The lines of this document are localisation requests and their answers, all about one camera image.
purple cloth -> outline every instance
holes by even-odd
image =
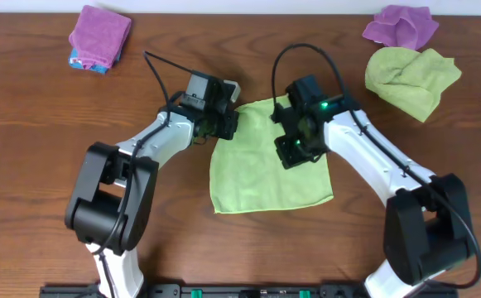
[[[120,53],[132,20],[115,12],[85,5],[69,36],[85,69],[111,68]]]
[[[428,7],[389,5],[374,15],[362,36],[385,46],[421,48],[431,38],[439,23],[431,19]]]

wooden table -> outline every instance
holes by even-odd
[[[86,148],[141,131],[163,105],[141,51],[233,79],[241,103],[269,98],[277,53],[292,42],[325,48],[375,126],[438,175],[465,183],[481,243],[481,17],[437,17],[427,46],[454,57],[463,71],[425,123],[367,91],[365,67],[379,45],[361,37],[370,16],[131,15],[121,63],[102,76],[67,65],[75,14],[0,14],[0,297],[34,297],[39,286],[98,279],[92,257],[63,215]],[[187,74],[156,63],[168,90]],[[320,57],[290,53],[277,89],[318,75],[336,88]],[[384,208],[341,158],[329,155],[335,198],[317,207],[243,215],[214,214],[209,161],[214,144],[192,147],[158,177],[141,268],[153,281],[188,284],[311,284],[362,280],[385,258]],[[445,275],[464,282],[474,260]],[[481,283],[462,291],[481,297]]]

crumpled green towel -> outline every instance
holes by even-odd
[[[382,99],[424,122],[440,94],[461,76],[453,58],[435,50],[422,54],[401,47],[386,47],[373,54],[365,70],[365,87]]]
[[[277,98],[290,105],[287,96]],[[288,210],[331,200],[325,157],[285,170],[275,139],[284,134],[270,119],[272,99],[237,108],[238,128],[231,141],[218,140],[210,162],[210,197],[216,213]]]

black cable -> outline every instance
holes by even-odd
[[[144,53],[145,55],[149,55],[150,57],[154,57],[154,58],[156,58],[156,59],[158,59],[158,60],[161,60],[161,61],[163,61],[163,62],[165,62],[165,63],[167,63],[167,64],[169,64],[169,65],[172,65],[172,66],[174,66],[174,67],[177,67],[177,68],[179,68],[180,70],[184,70],[184,71],[186,71],[186,72],[190,72],[191,74],[194,73],[193,70],[189,70],[188,68],[186,68],[186,67],[184,67],[184,66],[181,66],[181,65],[179,65],[179,64],[177,64],[177,63],[174,63],[174,62],[172,62],[172,61],[170,61],[170,60],[167,60],[167,59],[165,59],[165,58],[163,58],[163,57],[160,57],[160,56],[158,56],[158,55],[152,54],[152,53],[149,52],[149,51],[146,51],[146,50],[145,50],[145,51],[143,51],[143,53]]]
[[[478,240],[474,236],[474,233],[468,226],[468,224],[464,221],[464,219],[461,217],[461,215],[455,210],[455,208],[448,202],[447,199],[445,199],[441,194],[439,194],[436,190],[434,190],[431,186],[429,186],[425,181],[423,181],[422,178],[420,178],[415,172],[411,170],[409,165],[405,165],[402,161],[399,161],[386,147],[383,146],[382,143],[380,143],[376,138],[374,138],[373,135],[367,130],[367,127],[364,127],[363,124],[358,120],[358,117],[356,116],[356,113],[354,112],[354,107],[352,103],[354,103],[354,99],[350,96],[350,94],[347,92],[347,89],[345,88],[343,78],[341,77],[341,74],[338,71],[338,68],[336,67],[335,63],[332,61],[330,56],[322,49],[313,46],[311,44],[307,43],[300,43],[300,44],[293,44],[287,46],[284,50],[281,51],[281,53],[277,56],[275,59],[275,63],[273,64],[273,70],[272,70],[272,95],[273,95],[273,104],[277,104],[277,97],[276,97],[276,92],[275,92],[275,73],[277,69],[277,64],[279,60],[281,59],[282,55],[286,53],[290,49],[295,49],[297,47],[306,47],[310,48],[320,55],[322,55],[325,60],[330,64],[330,67],[334,71],[334,75],[338,81],[339,88],[341,89],[343,96],[344,96],[344,102],[347,105],[347,108],[350,112],[350,115],[352,116],[354,122],[358,126],[360,133],[364,134],[380,151],[385,154],[389,159],[391,159],[398,167],[400,167],[405,174],[410,176],[413,180],[415,180],[417,183],[419,183],[424,189],[430,192],[431,197],[433,199],[437,199],[440,204],[442,204],[448,211],[454,215],[457,220],[461,223],[461,225],[464,227],[466,230],[467,234],[469,235],[470,241],[474,245],[474,254],[476,256],[476,272],[474,274],[474,278],[472,281],[469,281],[465,284],[452,284],[448,282],[442,282],[442,281],[424,281],[428,286],[444,286],[444,287],[449,287],[449,288],[454,288],[454,289],[468,289],[472,286],[475,286],[480,280],[481,280],[481,248],[479,247]]]
[[[407,294],[406,296],[404,296],[404,298],[416,298],[427,287],[428,287],[428,285],[423,282],[419,286],[417,286],[415,289],[411,290],[411,292],[409,294]]]
[[[183,94],[185,94],[184,91],[178,91],[178,92],[174,93],[174,95],[172,95],[172,97],[169,99],[169,103],[171,103],[171,104],[174,103]]]
[[[104,255],[103,252],[99,253],[99,259],[100,259],[100,262],[102,263],[102,268],[104,269],[104,275],[106,276],[106,281],[108,281],[109,294],[111,295],[111,298],[116,298],[115,291],[113,290],[113,283],[111,281],[111,273],[109,272],[108,263],[106,262],[106,255]]]

